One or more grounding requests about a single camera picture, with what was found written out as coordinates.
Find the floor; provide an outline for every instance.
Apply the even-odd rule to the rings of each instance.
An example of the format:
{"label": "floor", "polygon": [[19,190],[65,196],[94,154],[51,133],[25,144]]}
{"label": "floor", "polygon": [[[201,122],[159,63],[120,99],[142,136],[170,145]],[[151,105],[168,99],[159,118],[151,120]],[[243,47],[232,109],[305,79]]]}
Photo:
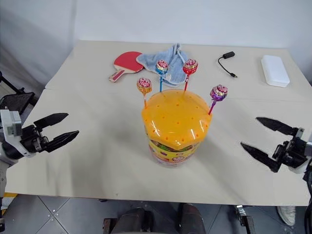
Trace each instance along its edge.
{"label": "floor", "polygon": [[[18,195],[4,215],[5,234],[102,234],[104,218],[119,217],[131,208],[143,207],[155,216],[154,232],[176,234],[178,203],[65,198]],[[209,234],[246,234],[231,205],[194,204]],[[289,227],[275,207],[246,207],[257,234],[303,234],[305,207],[296,208],[296,225]]]}

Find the white case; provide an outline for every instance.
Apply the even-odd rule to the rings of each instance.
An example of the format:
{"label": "white case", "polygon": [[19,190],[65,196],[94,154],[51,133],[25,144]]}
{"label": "white case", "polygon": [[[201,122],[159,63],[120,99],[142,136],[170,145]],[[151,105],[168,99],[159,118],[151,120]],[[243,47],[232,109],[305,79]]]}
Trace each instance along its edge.
{"label": "white case", "polygon": [[269,85],[286,87],[289,84],[290,80],[280,57],[264,55],[261,63]]}

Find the shoe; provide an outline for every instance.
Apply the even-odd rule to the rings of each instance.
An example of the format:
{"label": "shoe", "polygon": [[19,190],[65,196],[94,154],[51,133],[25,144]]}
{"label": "shoe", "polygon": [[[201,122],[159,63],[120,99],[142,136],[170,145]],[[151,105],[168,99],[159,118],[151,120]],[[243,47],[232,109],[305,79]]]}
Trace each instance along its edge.
{"label": "shoe", "polygon": [[277,212],[281,219],[289,226],[293,226],[296,218],[295,206],[277,206]]}

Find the blue towel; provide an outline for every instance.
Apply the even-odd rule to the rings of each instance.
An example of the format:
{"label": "blue towel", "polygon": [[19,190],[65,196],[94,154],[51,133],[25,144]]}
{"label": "blue towel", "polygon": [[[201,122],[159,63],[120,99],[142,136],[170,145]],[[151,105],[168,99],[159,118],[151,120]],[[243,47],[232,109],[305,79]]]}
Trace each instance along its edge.
{"label": "blue towel", "polygon": [[187,60],[187,55],[181,51],[181,45],[179,43],[173,45],[167,51],[162,51],[154,55],[139,55],[136,61],[142,64],[146,70],[156,73],[156,63],[161,59],[169,64],[168,72],[163,76],[163,84],[170,87],[183,84],[186,78],[186,74],[183,71],[183,64]]}

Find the table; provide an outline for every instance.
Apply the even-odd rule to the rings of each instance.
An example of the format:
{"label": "table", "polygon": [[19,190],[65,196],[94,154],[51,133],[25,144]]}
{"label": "table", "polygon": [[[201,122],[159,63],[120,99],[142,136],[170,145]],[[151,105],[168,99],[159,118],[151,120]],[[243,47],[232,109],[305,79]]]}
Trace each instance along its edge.
{"label": "table", "polygon": [[[143,98],[136,88],[138,77],[150,78],[154,87],[150,97],[158,90],[156,75],[142,71],[125,75],[118,83],[110,83],[108,77],[114,71],[111,58],[121,51],[148,53],[168,46],[80,41],[47,84],[25,123],[27,126],[46,115],[67,112],[69,116],[46,128],[44,135],[52,139],[73,130],[80,133],[52,153],[21,159],[8,170],[7,191],[106,199],[306,205],[309,196],[302,175],[285,166],[272,173],[239,145],[244,141],[272,155],[277,144],[289,139],[263,127],[255,120],[258,116],[303,127],[303,139],[308,140],[312,132],[312,89],[288,52],[183,46],[200,65],[188,89],[208,101],[211,87],[221,83],[229,87],[229,96],[215,107],[207,137],[196,156],[180,167],[166,168],[150,155],[140,116]],[[224,62],[239,76],[237,80],[212,62],[232,50],[236,56]],[[259,61],[264,54],[282,57],[291,79],[287,88],[264,83]]]}

